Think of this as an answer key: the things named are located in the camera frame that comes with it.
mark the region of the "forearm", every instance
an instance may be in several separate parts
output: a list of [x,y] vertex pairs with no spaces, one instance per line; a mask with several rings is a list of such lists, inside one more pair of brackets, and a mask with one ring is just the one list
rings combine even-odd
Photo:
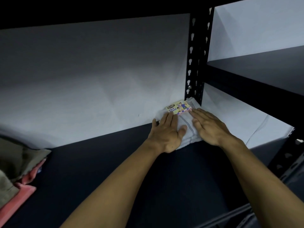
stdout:
[[265,227],[303,227],[304,203],[236,138],[223,140],[240,184]]
[[62,228],[125,227],[140,185],[160,154],[145,141],[69,216]]

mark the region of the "white towel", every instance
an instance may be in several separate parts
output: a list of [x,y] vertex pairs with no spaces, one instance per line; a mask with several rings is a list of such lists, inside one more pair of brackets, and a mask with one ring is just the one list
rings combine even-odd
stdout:
[[[194,109],[201,107],[199,103],[197,103],[197,101],[192,97],[186,100],[186,102]],[[159,111],[156,115],[156,120],[159,121],[166,112],[166,109]],[[178,116],[177,130],[179,130],[182,125],[186,125],[188,128],[180,146],[177,149],[183,148],[193,142],[202,141],[202,138],[199,136],[196,128],[192,124],[192,119],[193,117],[189,114],[189,112],[184,112]]]

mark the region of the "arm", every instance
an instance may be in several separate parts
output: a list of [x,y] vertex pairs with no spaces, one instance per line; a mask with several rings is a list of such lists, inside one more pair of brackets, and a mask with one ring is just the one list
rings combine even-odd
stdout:
[[125,227],[151,165],[159,154],[180,146],[187,127],[177,131],[177,115],[152,122],[148,139],[104,180],[68,217],[61,228]]
[[194,109],[191,115],[203,140],[226,153],[263,227],[304,227],[304,203],[223,122],[202,109]]

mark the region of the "towel label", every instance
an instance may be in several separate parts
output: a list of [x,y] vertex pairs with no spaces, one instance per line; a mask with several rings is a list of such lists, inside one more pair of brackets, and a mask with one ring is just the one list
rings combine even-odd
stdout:
[[168,112],[173,111],[173,114],[180,115],[192,109],[192,107],[184,100],[177,101],[165,108]]

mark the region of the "hand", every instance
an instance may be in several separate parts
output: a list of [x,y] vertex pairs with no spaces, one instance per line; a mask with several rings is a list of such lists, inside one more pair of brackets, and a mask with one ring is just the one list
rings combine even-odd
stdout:
[[193,125],[197,129],[201,138],[214,146],[221,146],[222,142],[227,138],[234,137],[226,127],[225,123],[220,121],[213,114],[202,109],[192,109],[190,114],[194,118]]
[[159,125],[156,124],[156,119],[153,119],[147,141],[156,144],[161,153],[171,153],[180,146],[186,131],[187,126],[181,126],[177,131],[177,115],[173,115],[173,112],[165,113]]

